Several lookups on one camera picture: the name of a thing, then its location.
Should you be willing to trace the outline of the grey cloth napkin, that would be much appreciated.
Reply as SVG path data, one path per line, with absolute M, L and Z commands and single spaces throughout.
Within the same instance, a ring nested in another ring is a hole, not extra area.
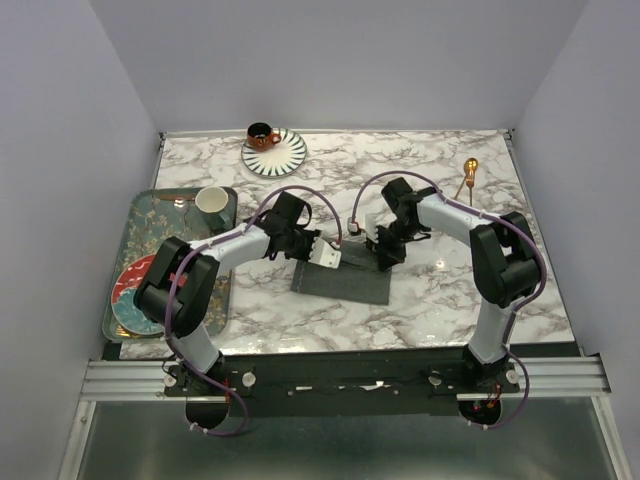
M 391 272 L 363 243 L 345 242 L 337 269 L 298 261 L 290 290 L 296 293 L 370 305 L 388 305 Z

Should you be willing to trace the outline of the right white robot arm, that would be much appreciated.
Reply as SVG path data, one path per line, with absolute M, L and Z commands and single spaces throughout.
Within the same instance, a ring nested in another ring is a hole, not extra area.
M 386 227 L 365 220 L 367 247 L 387 271 L 406 258 L 406 245 L 442 232 L 468 246 L 476 289 L 482 297 L 475 331 L 465 347 L 460 379 L 480 392 L 496 380 L 507 358 L 517 311 L 540 295 L 546 263 L 526 218 L 482 213 L 442 194 L 436 186 L 415 191 L 404 178 L 390 181 L 382 196 L 395 216 Z

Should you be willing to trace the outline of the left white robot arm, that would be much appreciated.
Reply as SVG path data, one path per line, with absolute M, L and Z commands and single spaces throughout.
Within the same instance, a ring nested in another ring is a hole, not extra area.
M 310 206 L 284 188 L 266 213 L 256 213 L 233 230 L 193 245 L 176 237 L 162 242 L 138 286 L 133 303 L 164 328 L 167 345 L 188 366 L 187 382 L 201 395 L 214 393 L 222 380 L 219 349 L 203 324 L 217 278 L 255 260 L 286 258 L 332 267 L 332 245 L 318 230 L 298 222 Z

